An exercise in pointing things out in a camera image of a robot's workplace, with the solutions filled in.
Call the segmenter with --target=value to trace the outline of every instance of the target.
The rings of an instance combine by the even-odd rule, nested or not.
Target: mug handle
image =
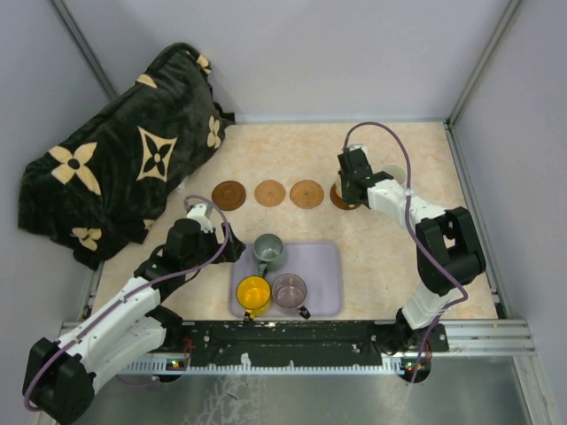
[[[304,305],[302,305],[300,308],[298,308],[299,311],[299,315],[304,318],[305,320],[309,319],[311,317],[311,313],[309,312],[309,310],[307,310],[305,308]]]
[[[258,276],[261,277],[262,279],[266,279],[266,274],[268,274],[268,263],[262,261],[258,265]]]

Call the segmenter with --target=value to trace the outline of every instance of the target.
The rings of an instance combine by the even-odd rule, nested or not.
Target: cork coaster
[[[254,197],[260,205],[280,205],[285,199],[285,187],[275,180],[266,180],[256,187]]]
[[[337,194],[337,191],[335,190],[336,187],[337,185],[333,184],[329,190],[330,201],[333,203],[333,205],[345,211],[352,211],[358,208],[359,206],[361,206],[360,204],[354,204],[354,205],[345,204],[343,200],[340,198],[340,196]]]
[[[297,182],[290,190],[291,201],[299,208],[306,210],[320,205],[324,198],[325,192],[322,187],[313,180]]]

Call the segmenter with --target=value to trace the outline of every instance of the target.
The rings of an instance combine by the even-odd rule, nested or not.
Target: lavender tray
[[[278,276],[292,273],[305,281],[307,298],[305,307],[312,317],[331,317],[343,307],[343,289],[340,268],[340,253],[333,242],[286,243],[286,263],[275,271],[269,271],[266,280],[271,285]],[[246,277],[258,273],[252,258],[252,244],[246,245],[242,257],[234,263],[230,272],[229,306],[235,316],[244,317],[244,309],[237,301],[237,286]],[[272,302],[262,318],[296,317]]]

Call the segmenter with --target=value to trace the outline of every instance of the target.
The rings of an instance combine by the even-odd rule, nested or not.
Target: cream flower pattern
[[[185,53],[187,53],[191,59],[195,60],[195,57],[191,55],[190,51],[186,50]],[[198,55],[198,58],[195,61],[197,62],[197,66],[201,71],[203,71],[207,75],[211,73],[211,64],[209,63],[207,58],[205,58],[203,55]]]
[[[203,55],[198,55],[197,65],[207,75],[211,73],[211,64]]]
[[[79,146],[74,153],[62,146],[49,149],[50,155],[61,163],[51,170],[51,175],[63,184],[68,184],[74,176],[77,176],[88,190],[100,195],[97,177],[86,166],[96,148],[97,142],[92,142]]]
[[[97,240],[101,238],[103,232],[100,228],[74,228],[73,235],[79,238],[82,246],[91,251],[96,251],[98,248]]]
[[[144,157],[142,158],[140,174],[136,180],[155,177],[167,182],[167,168],[169,167],[169,160],[171,159],[171,153],[174,151],[177,137],[175,139],[164,139],[158,135],[153,135],[141,127],[138,127],[138,131],[142,138]]]
[[[158,85],[156,84],[156,81],[154,81],[153,78],[146,73],[143,73],[142,75],[140,75],[138,77],[138,79],[136,80],[136,82],[140,82],[142,84],[145,84],[146,86],[150,86],[153,89],[156,89],[158,87]]]
[[[219,149],[221,146],[221,138],[219,137],[219,130],[221,129],[221,122],[216,120],[213,115],[209,119],[209,136],[206,138],[206,145],[209,148]]]

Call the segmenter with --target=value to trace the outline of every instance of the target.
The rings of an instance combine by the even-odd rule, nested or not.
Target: metal floor
[[[114,379],[76,424],[532,423],[512,359],[439,358],[432,366],[413,386],[395,375],[184,376],[147,389]]]

